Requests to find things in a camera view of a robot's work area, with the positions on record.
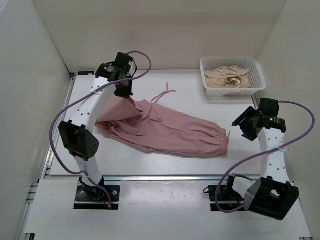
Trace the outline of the pink trousers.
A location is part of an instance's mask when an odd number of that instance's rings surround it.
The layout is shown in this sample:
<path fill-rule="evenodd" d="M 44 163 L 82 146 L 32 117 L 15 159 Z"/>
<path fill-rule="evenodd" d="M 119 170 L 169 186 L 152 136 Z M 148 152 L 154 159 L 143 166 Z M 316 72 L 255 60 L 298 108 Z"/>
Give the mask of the pink trousers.
<path fill-rule="evenodd" d="M 151 101 L 130 102 L 112 96 L 95 126 L 106 138 L 141 152 L 186 158 L 214 158 L 228 153 L 229 135 L 217 123 L 158 103 L 170 89 Z"/>

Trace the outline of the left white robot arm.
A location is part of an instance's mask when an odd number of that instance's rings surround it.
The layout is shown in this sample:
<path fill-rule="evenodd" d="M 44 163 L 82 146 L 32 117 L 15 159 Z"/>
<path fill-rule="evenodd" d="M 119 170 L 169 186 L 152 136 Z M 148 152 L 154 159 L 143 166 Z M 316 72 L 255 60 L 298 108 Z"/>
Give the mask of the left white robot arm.
<path fill-rule="evenodd" d="M 81 171 L 79 181 L 84 192 L 95 201 L 104 197 L 105 188 L 95 157 L 99 141 L 93 135 L 94 126 L 110 97 L 127 99 L 132 96 L 131 79 L 136 71 L 135 61 L 127 53 L 119 52 L 115 61 L 101 64 L 90 89 L 93 95 L 81 103 L 70 120 L 58 126 L 64 148 Z"/>

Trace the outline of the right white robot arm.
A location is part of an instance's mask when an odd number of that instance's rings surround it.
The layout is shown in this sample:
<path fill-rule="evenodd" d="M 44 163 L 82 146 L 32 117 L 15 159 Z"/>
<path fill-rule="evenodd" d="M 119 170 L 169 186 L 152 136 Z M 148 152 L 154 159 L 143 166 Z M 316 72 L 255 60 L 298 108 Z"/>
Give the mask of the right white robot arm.
<path fill-rule="evenodd" d="M 282 221 L 299 197 L 299 189 L 290 183 L 286 170 L 284 143 L 286 122 L 278 117 L 279 102 L 262 98 L 257 109 L 247 108 L 233 123 L 250 141 L 258 140 L 261 170 L 258 180 L 239 174 L 227 179 L 224 193 L 230 200 L 243 199 L 244 209 Z"/>

